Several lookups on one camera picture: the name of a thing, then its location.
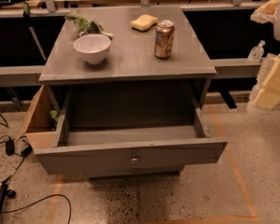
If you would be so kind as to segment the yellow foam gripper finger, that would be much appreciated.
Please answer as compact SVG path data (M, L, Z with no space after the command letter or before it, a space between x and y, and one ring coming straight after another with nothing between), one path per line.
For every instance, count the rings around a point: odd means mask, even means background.
M280 54L269 53L263 60L257 84L249 95L249 106L261 110L272 110L280 103Z

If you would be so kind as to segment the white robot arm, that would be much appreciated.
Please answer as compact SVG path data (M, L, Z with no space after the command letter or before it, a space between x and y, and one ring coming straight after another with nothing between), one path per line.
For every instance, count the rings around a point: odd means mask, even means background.
M271 22L273 37L280 41L280 0L270 0L256 9L250 20L258 23ZM249 96L249 107L272 110L280 103L280 53L268 54L257 76L257 84Z

